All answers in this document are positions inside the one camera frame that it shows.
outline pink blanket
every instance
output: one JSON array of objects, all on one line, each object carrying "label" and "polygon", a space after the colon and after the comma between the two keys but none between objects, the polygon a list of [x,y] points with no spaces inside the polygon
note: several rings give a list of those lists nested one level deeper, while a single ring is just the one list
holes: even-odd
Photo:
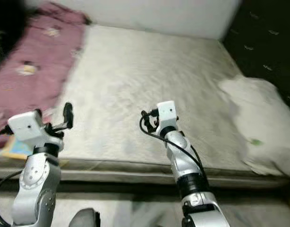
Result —
[{"label": "pink blanket", "polygon": [[[45,3],[0,66],[0,129],[9,117],[40,108],[49,112],[81,50],[84,15]],[[7,137],[0,137],[0,147]]]}]

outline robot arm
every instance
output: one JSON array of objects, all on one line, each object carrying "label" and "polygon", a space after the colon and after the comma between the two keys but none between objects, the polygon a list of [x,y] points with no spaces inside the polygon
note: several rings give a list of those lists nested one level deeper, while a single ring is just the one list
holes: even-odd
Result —
[{"label": "robot arm", "polygon": [[39,111],[9,119],[17,140],[33,149],[19,178],[19,192],[12,207],[13,227],[50,227],[55,209],[56,190],[61,178],[58,153],[63,149],[60,132],[72,128],[72,105],[66,103],[65,122],[56,127],[43,124]]},{"label": "robot arm", "polygon": [[[149,117],[156,117],[155,128],[150,124]],[[200,160],[195,162],[189,140],[178,131],[174,102],[158,103],[157,109],[150,113],[142,111],[142,119],[148,129],[146,134],[154,133],[154,137],[166,142],[167,157],[181,197],[184,213],[182,226],[230,227],[210,191]]]}]

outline floor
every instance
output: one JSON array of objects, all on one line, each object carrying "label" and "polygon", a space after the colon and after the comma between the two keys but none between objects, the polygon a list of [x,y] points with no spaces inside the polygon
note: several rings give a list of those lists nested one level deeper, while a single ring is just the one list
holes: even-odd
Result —
[{"label": "floor", "polygon": [[[290,227],[290,209],[279,197],[262,192],[217,192],[232,227]],[[13,192],[0,193],[0,210],[10,222]],[[177,196],[126,193],[58,193],[53,227],[65,227],[83,208],[101,214],[102,227],[179,227],[181,207]]]}]

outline white pillow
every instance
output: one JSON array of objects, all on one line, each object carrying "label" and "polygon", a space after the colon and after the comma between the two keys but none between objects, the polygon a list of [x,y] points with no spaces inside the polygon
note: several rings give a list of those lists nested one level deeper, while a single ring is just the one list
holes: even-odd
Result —
[{"label": "white pillow", "polygon": [[242,135],[242,160],[258,174],[290,175],[290,109],[276,87],[244,76],[219,87]]}]

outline mattress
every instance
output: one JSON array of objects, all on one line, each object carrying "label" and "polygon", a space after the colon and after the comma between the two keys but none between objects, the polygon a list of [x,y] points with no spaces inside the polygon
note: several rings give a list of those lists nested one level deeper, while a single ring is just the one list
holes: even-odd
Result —
[{"label": "mattress", "polygon": [[[59,156],[62,179],[174,183],[163,143],[138,127],[143,109],[174,100],[179,128],[197,149],[212,186],[287,183],[254,174],[239,158],[240,135],[217,87],[238,73],[216,40],[89,27],[53,117],[63,121],[64,104],[73,104],[74,128],[65,131]],[[23,164],[0,156],[0,177]]]}]

